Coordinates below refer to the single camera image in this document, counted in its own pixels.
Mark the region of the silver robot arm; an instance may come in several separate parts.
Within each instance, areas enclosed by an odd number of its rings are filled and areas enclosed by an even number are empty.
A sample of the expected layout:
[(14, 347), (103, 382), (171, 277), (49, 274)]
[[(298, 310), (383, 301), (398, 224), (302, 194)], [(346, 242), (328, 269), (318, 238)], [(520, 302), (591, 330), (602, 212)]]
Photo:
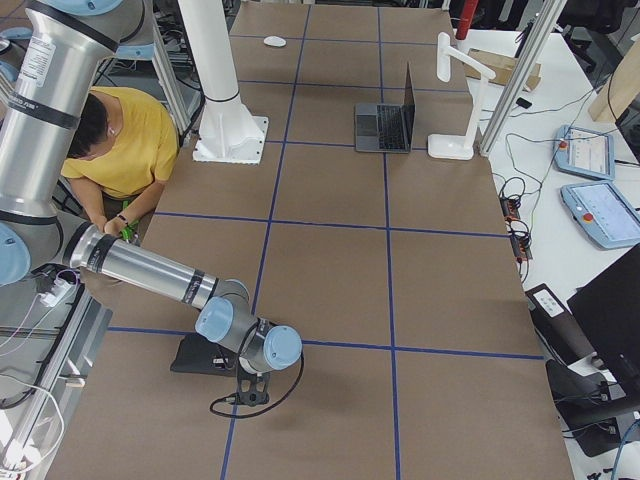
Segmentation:
[(295, 329), (252, 315), (249, 294), (59, 211), (52, 194), (98, 64), (153, 29), (146, 1), (32, 1), (33, 34), (1, 127), (1, 281), (46, 263), (83, 267), (197, 309), (198, 333), (251, 374), (303, 357)]

